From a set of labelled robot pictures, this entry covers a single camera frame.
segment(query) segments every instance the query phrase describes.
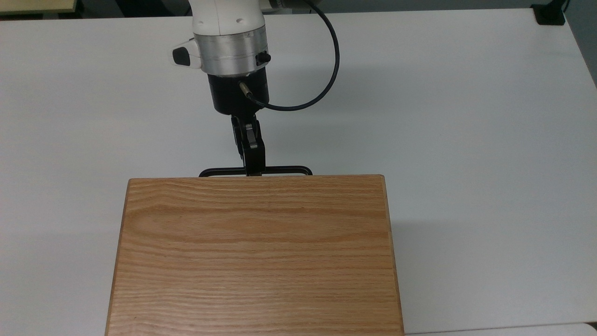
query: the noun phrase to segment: cable connector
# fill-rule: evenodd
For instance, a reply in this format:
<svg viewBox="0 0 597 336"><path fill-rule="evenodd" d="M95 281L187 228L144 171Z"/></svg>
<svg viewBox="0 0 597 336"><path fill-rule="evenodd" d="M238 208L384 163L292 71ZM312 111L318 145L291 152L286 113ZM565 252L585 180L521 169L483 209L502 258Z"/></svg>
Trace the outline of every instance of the cable connector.
<svg viewBox="0 0 597 336"><path fill-rule="evenodd" d="M253 92L251 92L251 89L244 82L240 82L240 83L238 83L238 85L241 87L241 91L245 95L245 97L249 98L249 95L250 96L253 95Z"/></svg>

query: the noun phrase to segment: wood grain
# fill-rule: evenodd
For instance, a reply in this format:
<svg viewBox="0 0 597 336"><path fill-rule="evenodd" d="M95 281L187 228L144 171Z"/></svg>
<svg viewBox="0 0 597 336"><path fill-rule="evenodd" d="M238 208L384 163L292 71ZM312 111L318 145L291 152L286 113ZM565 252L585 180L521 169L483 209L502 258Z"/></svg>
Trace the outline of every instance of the wood grain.
<svg viewBox="0 0 597 336"><path fill-rule="evenodd" d="M76 0L0 0L0 14L66 13Z"/></svg>
<svg viewBox="0 0 597 336"><path fill-rule="evenodd" d="M130 180L106 335L403 335L382 176Z"/></svg>

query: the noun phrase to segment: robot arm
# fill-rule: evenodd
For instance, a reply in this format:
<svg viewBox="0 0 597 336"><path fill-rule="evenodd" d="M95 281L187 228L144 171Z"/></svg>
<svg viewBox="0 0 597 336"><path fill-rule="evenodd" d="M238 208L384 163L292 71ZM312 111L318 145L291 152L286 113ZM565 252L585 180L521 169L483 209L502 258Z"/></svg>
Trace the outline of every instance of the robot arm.
<svg viewBox="0 0 597 336"><path fill-rule="evenodd" d="M243 168L209 170L203 174L226 175L243 172L247 176L267 173L300 172L311 174L305 167L267 167L265 145L255 113L269 103L265 66L271 61L262 10L299 8L310 4L305 0L189 0L193 10L194 38L175 47L171 63L201 69L208 75L214 107L219 113L232 116L238 152ZM330 30L331 24L326 18ZM334 76L326 90L335 80Z"/></svg>

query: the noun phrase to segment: table surface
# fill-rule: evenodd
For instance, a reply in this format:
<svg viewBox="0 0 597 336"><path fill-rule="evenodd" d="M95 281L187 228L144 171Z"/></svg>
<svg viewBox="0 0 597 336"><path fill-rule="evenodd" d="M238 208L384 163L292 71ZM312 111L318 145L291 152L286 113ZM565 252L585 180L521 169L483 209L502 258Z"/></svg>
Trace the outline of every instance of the table surface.
<svg viewBox="0 0 597 336"><path fill-rule="evenodd" d="M533 12L331 15L342 67L259 112L270 165L381 173L407 333L597 320L597 90ZM327 83L317 16L268 16L272 102ZM0 22L0 326L102 335L129 178L238 166L190 18Z"/></svg>
<svg viewBox="0 0 597 336"><path fill-rule="evenodd" d="M418 336L597 336L587 324L528 326L524 328L485 329L453 332L433 332Z"/></svg>
<svg viewBox="0 0 597 336"><path fill-rule="evenodd" d="M76 0L0 0L0 14L73 12L75 4Z"/></svg>

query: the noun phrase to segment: black cable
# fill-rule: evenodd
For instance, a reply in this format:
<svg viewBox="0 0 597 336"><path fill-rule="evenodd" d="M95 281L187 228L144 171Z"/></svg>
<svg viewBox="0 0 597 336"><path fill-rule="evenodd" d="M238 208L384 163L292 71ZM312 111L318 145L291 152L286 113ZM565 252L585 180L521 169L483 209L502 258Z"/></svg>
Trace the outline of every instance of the black cable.
<svg viewBox="0 0 597 336"><path fill-rule="evenodd" d="M260 102L253 96L253 94L250 91L245 93L247 98L249 98L250 101L257 104L258 106L261 106L262 108L269 108L274 111L299 111L301 109L306 109L308 107L311 107L311 106L315 105L316 103L318 103L321 99L323 99L323 97L325 97L325 95L330 91L330 89L334 85L334 82L336 81L336 77L338 77L338 70L340 69L340 44L338 43L338 36L336 35L336 31L334 30L334 27L332 26L332 23L330 22L328 17L325 16L324 12L322 12L310 0L303 0L303 1L305 3L307 3L307 5L311 6L311 8L313 8L313 10L317 14L319 14L321 19L323 19L323 21L325 22L325 25L328 26L328 29L330 30L332 39L334 40L334 51L336 53L336 63L334 65L334 72L332 73L332 78L330 79L330 82L325 87L325 89L319 94L319 96L315 97L313 100L311 100L308 103L305 103L302 105L297 105L297 106L276 106L276 105L272 105L269 103Z"/></svg>

